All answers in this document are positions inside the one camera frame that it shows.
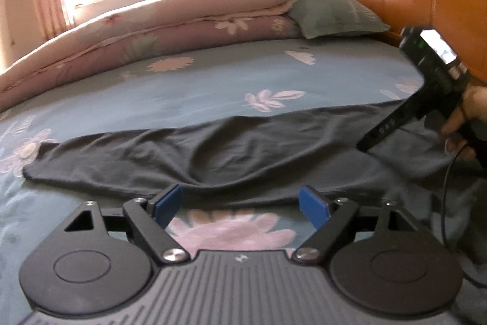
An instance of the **hand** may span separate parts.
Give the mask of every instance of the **hand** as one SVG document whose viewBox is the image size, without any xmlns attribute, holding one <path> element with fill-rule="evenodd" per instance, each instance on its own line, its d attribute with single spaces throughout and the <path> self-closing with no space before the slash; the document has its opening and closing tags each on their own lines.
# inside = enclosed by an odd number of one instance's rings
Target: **hand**
<svg viewBox="0 0 487 325">
<path fill-rule="evenodd" d="M 445 151 L 447 152 L 457 151 L 467 142 L 449 138 L 449 135 L 457 131 L 467 120 L 487 120 L 487 87 L 468 87 L 462 106 L 464 112 L 461 107 L 457 107 L 441 129 L 442 138 L 446 141 Z M 469 147 L 462 152 L 460 157 L 464 160 L 472 160 L 475 158 L 475 151 Z"/>
</svg>

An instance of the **blue floral bed sheet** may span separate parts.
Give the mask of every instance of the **blue floral bed sheet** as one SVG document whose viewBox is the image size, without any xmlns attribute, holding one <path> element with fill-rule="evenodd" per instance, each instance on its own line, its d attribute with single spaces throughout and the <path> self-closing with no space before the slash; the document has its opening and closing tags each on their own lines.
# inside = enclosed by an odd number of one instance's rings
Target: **blue floral bed sheet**
<svg viewBox="0 0 487 325">
<path fill-rule="evenodd" d="M 421 76 L 397 48 L 369 38 L 234 44 L 126 65 L 59 87 L 0 115 L 0 324 L 29 312 L 18 282 L 26 256 L 80 203 L 94 197 L 21 176 L 43 141 L 97 132 L 170 128 L 233 115 L 404 99 Z M 286 249 L 314 230 L 294 206 L 181 210 L 169 232 L 197 249 Z"/>
</svg>

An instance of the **device screen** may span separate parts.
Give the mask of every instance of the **device screen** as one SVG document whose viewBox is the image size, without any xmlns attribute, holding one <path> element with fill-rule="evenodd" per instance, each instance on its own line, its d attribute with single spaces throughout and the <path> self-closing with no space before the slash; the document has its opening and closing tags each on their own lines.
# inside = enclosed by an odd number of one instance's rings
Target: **device screen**
<svg viewBox="0 0 487 325">
<path fill-rule="evenodd" d="M 445 64 L 454 61 L 457 55 L 436 30 L 421 31 L 421 37 L 440 56 Z"/>
</svg>

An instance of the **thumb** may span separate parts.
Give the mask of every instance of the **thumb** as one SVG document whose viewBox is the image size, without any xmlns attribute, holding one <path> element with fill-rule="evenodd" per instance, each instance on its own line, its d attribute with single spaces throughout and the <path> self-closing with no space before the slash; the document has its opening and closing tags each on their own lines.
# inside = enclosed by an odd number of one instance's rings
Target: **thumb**
<svg viewBox="0 0 487 325">
<path fill-rule="evenodd" d="M 450 135 L 458 130 L 466 122 L 463 112 L 460 108 L 456 108 L 441 128 L 443 135 Z"/>
</svg>

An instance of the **pillow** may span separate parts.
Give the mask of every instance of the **pillow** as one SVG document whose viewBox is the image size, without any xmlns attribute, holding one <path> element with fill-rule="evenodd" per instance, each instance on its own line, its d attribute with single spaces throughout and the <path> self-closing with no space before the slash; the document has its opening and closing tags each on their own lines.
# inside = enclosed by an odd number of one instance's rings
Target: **pillow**
<svg viewBox="0 0 487 325">
<path fill-rule="evenodd" d="M 357 0 L 298 0 L 288 12 L 306 39 L 384 32 L 390 26 Z"/>
</svg>

